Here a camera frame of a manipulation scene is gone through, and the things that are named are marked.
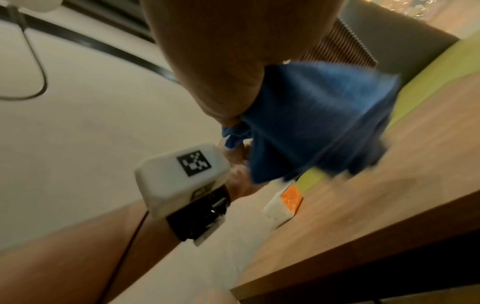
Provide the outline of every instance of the white device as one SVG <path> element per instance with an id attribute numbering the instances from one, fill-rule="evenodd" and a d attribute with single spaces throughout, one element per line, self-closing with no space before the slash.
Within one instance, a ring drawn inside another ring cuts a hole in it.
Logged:
<path id="1" fill-rule="evenodd" d="M 180 210 L 225 184 L 230 163 L 214 144 L 202 144 L 143 161 L 135 170 L 154 218 Z"/>
<path id="2" fill-rule="evenodd" d="M 62 0 L 8 0 L 8 2 L 16 7 L 40 13 L 53 11 L 62 4 Z"/>

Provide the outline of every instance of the person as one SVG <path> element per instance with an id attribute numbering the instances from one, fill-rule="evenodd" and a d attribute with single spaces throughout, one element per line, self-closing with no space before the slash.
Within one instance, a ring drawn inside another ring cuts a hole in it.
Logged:
<path id="1" fill-rule="evenodd" d="M 299 58 L 328 33 L 343 0 L 140 0 L 179 82 L 222 126 L 255 101 L 264 68 Z M 248 147 L 224 150 L 232 200 L 255 193 L 241 165 Z M 106 303 L 180 241 L 137 201 L 0 254 L 0 298 L 18 303 Z"/>

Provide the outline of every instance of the qr code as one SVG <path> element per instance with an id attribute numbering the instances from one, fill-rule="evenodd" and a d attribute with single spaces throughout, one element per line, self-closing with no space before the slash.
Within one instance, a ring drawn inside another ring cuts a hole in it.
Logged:
<path id="1" fill-rule="evenodd" d="M 188 177 L 204 172 L 212 167 L 200 151 L 179 156 L 177 160 Z"/>

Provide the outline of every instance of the blue cloth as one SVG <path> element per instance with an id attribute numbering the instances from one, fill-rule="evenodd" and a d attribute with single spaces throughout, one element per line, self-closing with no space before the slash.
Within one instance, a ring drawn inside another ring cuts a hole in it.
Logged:
<path id="1" fill-rule="evenodd" d="M 311 167 L 358 174 L 386 151 L 380 137 L 398 94 L 397 76 L 354 66 L 290 63 L 265 69 L 260 93 L 223 128 L 225 146 L 253 138 L 253 181 L 295 178 Z"/>

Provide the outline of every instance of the wooden table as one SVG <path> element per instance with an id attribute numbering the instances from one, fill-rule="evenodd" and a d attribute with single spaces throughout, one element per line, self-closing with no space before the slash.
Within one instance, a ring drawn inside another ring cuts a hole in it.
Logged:
<path id="1" fill-rule="evenodd" d="M 444 86 L 386 138 L 378 168 L 306 193 L 236 299 L 347 303 L 480 281 L 480 75 Z"/>

